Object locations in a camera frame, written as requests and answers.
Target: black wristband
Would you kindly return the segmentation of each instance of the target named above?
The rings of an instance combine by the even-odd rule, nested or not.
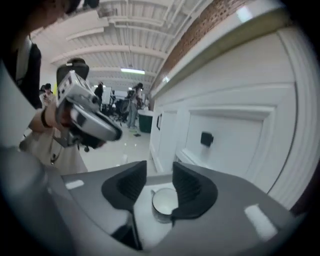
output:
[[[49,125],[47,124],[47,122],[46,122],[46,118],[45,118],[45,116],[46,116],[46,110],[47,110],[47,108],[45,108],[45,109],[42,111],[42,113],[41,113],[41,122],[42,122],[42,125],[43,125],[45,128],[52,128],[52,127],[49,126]]]

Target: chair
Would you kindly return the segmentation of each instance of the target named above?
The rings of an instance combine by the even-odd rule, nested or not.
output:
[[[115,103],[115,113],[116,113],[116,118],[115,121],[120,122],[120,126],[122,127],[122,122],[125,123],[127,121],[127,108],[129,105],[130,101],[129,99],[123,99],[119,100]]]

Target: cabinet door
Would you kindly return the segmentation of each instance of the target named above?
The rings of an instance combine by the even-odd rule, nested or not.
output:
[[[293,141],[293,83],[213,92],[187,102],[176,155],[183,162],[239,176],[268,192]],[[201,143],[211,133],[211,146]]]
[[[155,109],[153,112],[151,134],[150,134],[150,152],[153,158],[156,158],[159,150],[160,143],[160,129],[159,120],[161,119],[162,113],[160,109]]]
[[[177,144],[177,111],[164,111],[160,124],[160,144],[158,157],[158,172],[170,172],[175,158]]]

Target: white wall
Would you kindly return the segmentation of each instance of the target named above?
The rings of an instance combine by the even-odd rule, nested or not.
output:
[[[47,83],[51,84],[51,90],[57,82],[57,67],[48,63],[46,60],[41,60],[40,68],[40,88]]]
[[[103,88],[103,94],[102,94],[102,103],[103,104],[109,104],[110,103],[110,95],[111,95],[111,87],[104,87]]]
[[[114,95],[117,99],[124,99],[128,95],[128,93],[124,90],[115,90]]]

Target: black cabinet handle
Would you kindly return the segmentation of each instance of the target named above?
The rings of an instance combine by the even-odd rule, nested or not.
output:
[[[162,117],[162,114],[158,115],[158,118],[156,119],[156,127],[158,128],[158,130],[160,131],[160,127],[159,127],[159,118]]]
[[[206,147],[210,147],[212,142],[214,142],[214,137],[212,136],[211,133],[209,132],[205,132],[203,131],[201,133],[201,140],[200,140],[200,143],[202,145],[205,145]]]

